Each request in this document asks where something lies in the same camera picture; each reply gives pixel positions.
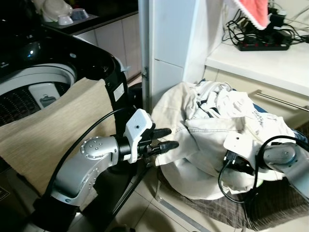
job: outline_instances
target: white countertop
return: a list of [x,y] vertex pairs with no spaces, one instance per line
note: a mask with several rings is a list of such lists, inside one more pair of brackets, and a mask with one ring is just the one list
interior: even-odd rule
[[287,51],[241,52],[220,44],[206,65],[309,96],[309,44],[291,45]]

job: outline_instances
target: sticker label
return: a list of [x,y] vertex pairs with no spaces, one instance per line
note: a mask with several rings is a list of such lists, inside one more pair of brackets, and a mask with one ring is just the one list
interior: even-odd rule
[[0,201],[2,201],[8,195],[10,195],[10,193],[0,187]]
[[124,83],[121,83],[117,89],[114,91],[115,102],[121,98],[121,96],[125,93]]

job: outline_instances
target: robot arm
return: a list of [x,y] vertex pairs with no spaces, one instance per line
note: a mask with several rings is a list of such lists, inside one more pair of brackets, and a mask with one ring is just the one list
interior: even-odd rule
[[309,152],[294,143],[272,145],[263,160],[268,168],[284,173],[290,184],[309,201]]
[[[296,140],[297,143],[274,142],[268,145],[278,138]],[[226,167],[251,175],[268,170],[284,173],[291,186],[309,201],[308,144],[289,136],[275,136],[261,146],[242,134],[231,132],[225,139],[224,147],[228,150],[224,158]]]
[[178,142],[167,141],[151,146],[152,140],[171,133],[155,130],[150,116],[138,109],[126,124],[124,136],[93,137],[84,141],[80,150],[66,161],[53,184],[51,196],[34,204],[32,223],[23,231],[65,232],[79,206],[85,201],[98,175],[119,161],[134,163],[137,159],[162,154],[177,148]]

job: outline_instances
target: red cloth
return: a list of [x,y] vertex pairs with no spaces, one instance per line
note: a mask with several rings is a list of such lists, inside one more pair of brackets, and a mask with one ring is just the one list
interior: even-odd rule
[[268,0],[233,0],[241,11],[260,30],[268,25]]

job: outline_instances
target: drawer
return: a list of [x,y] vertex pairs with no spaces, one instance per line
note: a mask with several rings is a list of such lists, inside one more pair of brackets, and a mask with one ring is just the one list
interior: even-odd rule
[[218,75],[218,71],[219,71],[218,69],[206,66],[203,79],[205,79],[206,81],[215,81]]
[[221,70],[218,72],[216,81],[228,82],[237,91],[247,92],[255,104],[269,113],[283,117],[286,124],[291,128],[297,128],[309,121],[309,112],[259,96],[257,92],[261,90],[263,94],[304,108],[309,105],[308,96]]

